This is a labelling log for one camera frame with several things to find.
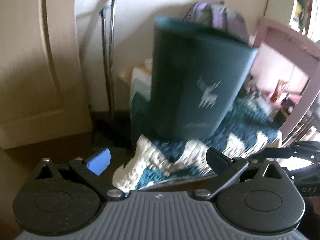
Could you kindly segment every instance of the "backpack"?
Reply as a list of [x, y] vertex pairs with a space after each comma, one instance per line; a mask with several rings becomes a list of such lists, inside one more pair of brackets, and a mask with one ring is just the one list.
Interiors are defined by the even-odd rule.
[[190, 8], [183, 19], [225, 31], [246, 44], [249, 42], [249, 35], [243, 16], [235, 10], [226, 8], [224, 1], [197, 2]]

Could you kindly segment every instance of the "silver bolt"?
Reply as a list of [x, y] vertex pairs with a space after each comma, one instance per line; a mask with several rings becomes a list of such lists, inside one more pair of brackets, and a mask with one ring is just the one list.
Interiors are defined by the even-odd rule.
[[107, 191], [107, 196], [111, 198], [120, 198], [122, 197], [122, 191], [119, 189], [110, 189]]
[[207, 190], [206, 188], [196, 189], [195, 195], [197, 197], [208, 197], [208, 196], [210, 196], [210, 191]]

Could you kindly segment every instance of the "gray ribbed surface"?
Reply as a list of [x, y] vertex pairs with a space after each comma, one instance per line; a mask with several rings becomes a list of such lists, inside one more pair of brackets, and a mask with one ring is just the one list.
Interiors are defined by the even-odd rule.
[[41, 237], [24, 231], [16, 239], [306, 240], [296, 230], [270, 237], [244, 233], [222, 220], [211, 203], [193, 200], [186, 192], [138, 191], [123, 201], [108, 203], [92, 224], [75, 233]]

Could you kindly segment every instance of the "cabinet door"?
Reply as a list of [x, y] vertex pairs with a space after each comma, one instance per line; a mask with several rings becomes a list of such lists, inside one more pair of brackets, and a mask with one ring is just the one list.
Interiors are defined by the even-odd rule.
[[269, 0], [266, 18], [276, 20], [286, 25], [291, 25], [297, 0]]
[[74, 0], [0, 0], [0, 147], [91, 130]]

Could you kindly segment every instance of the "pink furniture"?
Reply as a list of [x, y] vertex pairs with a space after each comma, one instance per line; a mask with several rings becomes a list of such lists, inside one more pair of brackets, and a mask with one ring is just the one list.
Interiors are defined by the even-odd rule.
[[262, 43], [288, 58], [310, 78], [299, 103], [280, 128], [285, 142], [320, 91], [320, 48], [289, 26], [267, 18], [260, 22], [253, 44], [254, 47], [260, 48], [256, 59], [261, 53]]

